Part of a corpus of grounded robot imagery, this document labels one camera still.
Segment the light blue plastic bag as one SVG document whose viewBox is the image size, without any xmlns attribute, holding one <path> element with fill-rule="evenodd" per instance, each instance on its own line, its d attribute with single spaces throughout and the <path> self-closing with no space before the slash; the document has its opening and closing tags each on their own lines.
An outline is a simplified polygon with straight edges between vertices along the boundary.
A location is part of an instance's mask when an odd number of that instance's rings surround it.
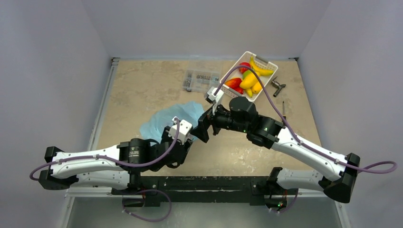
<svg viewBox="0 0 403 228">
<path fill-rule="evenodd" d="M 161 137 L 166 126 L 172 126 L 172 119 L 178 117 L 186 120 L 196 127 L 199 117 L 204 113 L 202 104 L 190 101 L 184 104 L 174 104 L 168 108 L 157 111 L 140 127 L 143 139 L 153 139 L 161 142 Z"/>
</svg>

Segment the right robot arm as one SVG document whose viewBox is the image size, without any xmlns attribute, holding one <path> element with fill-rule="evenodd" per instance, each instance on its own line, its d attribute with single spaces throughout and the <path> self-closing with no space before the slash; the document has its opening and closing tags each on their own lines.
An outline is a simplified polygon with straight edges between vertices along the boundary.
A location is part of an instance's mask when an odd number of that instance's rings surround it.
<svg viewBox="0 0 403 228">
<path fill-rule="evenodd" d="M 354 153 L 338 154 L 303 138 L 297 140 L 284 123 L 260 115 L 255 104 L 245 97 L 231 99 L 229 110 L 218 105 L 204 112 L 191 135 L 206 143 L 208 129 L 217 135 L 221 129 L 245 133 L 254 145 L 287 154 L 310 166 L 312 171 L 273 170 L 267 180 L 272 193 L 283 189 L 308 189 L 323 192 L 329 198 L 349 203 L 358 175 L 360 157 Z"/>
</svg>

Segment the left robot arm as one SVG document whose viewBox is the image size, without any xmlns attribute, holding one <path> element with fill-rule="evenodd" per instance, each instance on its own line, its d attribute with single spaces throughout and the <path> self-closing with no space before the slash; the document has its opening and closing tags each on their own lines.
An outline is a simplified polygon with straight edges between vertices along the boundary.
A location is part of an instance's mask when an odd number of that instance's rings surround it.
<svg viewBox="0 0 403 228">
<path fill-rule="evenodd" d="M 71 185 L 100 185 L 137 194 L 139 179 L 145 171 L 159 171 L 163 166 L 183 164 L 192 144 L 193 126 L 187 123 L 166 127 L 161 141 L 133 138 L 105 149 L 87 152 L 64 152 L 52 146 L 45 154 L 44 165 L 30 174 L 47 190 L 65 190 Z"/>
</svg>

